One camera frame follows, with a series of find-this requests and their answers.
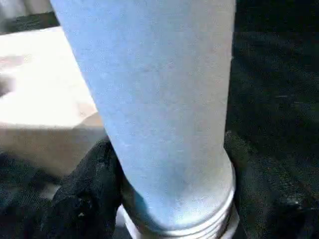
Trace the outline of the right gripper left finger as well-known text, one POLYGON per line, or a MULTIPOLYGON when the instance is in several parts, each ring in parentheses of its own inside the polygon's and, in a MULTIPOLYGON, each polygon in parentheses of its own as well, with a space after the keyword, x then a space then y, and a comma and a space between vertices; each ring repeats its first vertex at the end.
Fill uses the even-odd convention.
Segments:
POLYGON ((50 239, 110 239, 122 203, 123 171, 110 141, 97 142, 55 193, 50 239))

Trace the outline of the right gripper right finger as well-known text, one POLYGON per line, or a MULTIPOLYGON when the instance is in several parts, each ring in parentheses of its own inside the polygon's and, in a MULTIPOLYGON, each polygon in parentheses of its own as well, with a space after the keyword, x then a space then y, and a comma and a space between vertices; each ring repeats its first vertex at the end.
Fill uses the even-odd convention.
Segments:
POLYGON ((235 205, 247 239, 317 239, 319 200, 276 158, 233 131, 224 147, 236 172, 235 205))

